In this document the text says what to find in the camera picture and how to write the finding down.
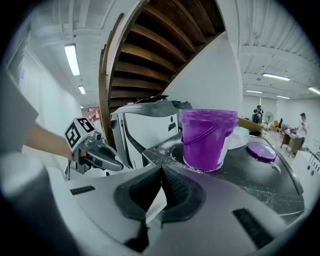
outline white wall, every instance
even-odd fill
[[[320,141],[320,99],[278,99],[276,118],[279,121],[283,118],[283,124],[297,127],[302,112],[309,127],[305,142],[310,144],[313,139]]]
[[[19,87],[22,94],[39,113],[37,122],[47,130],[63,136],[75,117],[81,117],[78,100],[68,91],[70,84],[51,56],[31,40],[22,60]],[[67,159],[24,146],[22,151],[41,159],[48,167],[64,171]]]
[[[250,120],[252,120],[252,115],[254,114],[254,110],[257,108],[259,104],[260,104],[260,97],[243,95],[242,118],[249,118]]]
[[[235,56],[224,32],[177,75],[163,94],[169,95],[169,100],[188,101],[194,109],[239,112],[242,89],[238,75]]]

